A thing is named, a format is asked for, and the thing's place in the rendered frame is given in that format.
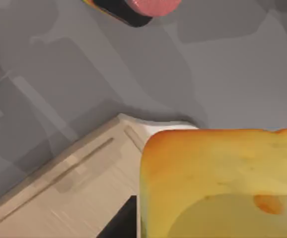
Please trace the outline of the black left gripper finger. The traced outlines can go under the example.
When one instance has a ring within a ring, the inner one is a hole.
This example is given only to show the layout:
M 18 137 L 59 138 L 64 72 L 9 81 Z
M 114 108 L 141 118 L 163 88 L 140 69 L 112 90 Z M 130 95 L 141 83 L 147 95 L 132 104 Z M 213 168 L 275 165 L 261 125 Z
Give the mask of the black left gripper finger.
M 137 196 L 132 195 L 99 233 L 99 238 L 137 238 Z

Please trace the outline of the pale wooden board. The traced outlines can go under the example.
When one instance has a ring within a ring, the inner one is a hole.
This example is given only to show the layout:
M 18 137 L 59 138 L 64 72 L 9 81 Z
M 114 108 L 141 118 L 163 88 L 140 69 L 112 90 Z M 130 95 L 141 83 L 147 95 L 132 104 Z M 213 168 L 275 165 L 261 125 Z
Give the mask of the pale wooden board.
M 96 238 L 139 193 L 140 159 L 157 132 L 191 129 L 120 114 L 0 199 L 0 238 Z

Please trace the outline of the black flat block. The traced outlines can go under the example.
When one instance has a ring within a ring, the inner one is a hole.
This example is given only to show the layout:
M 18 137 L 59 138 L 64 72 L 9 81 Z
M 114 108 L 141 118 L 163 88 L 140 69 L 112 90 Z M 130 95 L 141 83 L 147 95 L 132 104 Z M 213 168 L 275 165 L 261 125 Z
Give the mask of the black flat block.
M 87 5 L 108 14 L 128 26 L 139 28 L 152 21 L 152 17 L 142 15 L 130 7 L 126 0 L 82 0 Z

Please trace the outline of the pink round block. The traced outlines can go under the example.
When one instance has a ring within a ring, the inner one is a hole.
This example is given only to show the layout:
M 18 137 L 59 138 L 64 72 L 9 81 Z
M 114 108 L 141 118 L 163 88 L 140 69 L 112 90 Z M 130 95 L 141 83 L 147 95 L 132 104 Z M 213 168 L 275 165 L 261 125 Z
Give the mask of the pink round block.
M 135 12 L 150 16 L 166 16 L 173 12 L 182 0 L 126 0 L 126 3 Z

